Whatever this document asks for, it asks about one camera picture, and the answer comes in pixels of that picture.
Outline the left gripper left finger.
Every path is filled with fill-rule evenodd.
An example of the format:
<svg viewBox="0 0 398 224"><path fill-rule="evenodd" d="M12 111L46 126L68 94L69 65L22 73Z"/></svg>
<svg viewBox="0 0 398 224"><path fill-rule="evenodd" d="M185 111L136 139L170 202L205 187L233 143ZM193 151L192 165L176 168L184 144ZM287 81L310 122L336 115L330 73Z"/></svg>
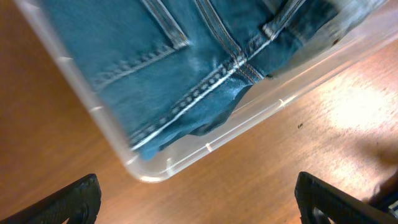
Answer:
<svg viewBox="0 0 398 224"><path fill-rule="evenodd" d="M1 223L94 223L101 206L95 174L88 174L37 203L1 220Z"/></svg>

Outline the dark blue jeans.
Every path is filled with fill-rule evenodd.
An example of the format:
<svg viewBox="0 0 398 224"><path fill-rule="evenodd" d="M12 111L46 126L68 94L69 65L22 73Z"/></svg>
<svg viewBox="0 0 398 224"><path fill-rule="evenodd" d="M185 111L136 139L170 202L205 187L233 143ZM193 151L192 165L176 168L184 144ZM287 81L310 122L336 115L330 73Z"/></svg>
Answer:
<svg viewBox="0 0 398 224"><path fill-rule="evenodd" d="M44 0L68 54L143 159L228 118L338 8L307 1Z"/></svg>

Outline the light blue jeans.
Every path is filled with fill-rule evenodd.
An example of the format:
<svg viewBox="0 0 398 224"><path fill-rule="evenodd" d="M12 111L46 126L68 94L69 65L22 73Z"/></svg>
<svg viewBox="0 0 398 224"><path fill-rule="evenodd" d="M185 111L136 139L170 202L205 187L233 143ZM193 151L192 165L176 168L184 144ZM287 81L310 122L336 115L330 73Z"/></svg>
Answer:
<svg viewBox="0 0 398 224"><path fill-rule="evenodd" d="M330 0L338 10L337 16L323 25L303 48L294 53L286 65L268 74L267 77L275 78L332 48L386 2L386 0Z"/></svg>

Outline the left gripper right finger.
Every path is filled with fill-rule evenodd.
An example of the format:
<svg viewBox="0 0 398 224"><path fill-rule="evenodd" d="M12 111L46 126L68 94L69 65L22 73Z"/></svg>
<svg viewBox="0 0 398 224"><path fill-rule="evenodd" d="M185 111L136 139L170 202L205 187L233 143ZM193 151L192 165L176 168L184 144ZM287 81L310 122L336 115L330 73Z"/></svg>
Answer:
<svg viewBox="0 0 398 224"><path fill-rule="evenodd" d="M397 224L396 190L368 204L308 172L300 172L294 194L304 224Z"/></svg>

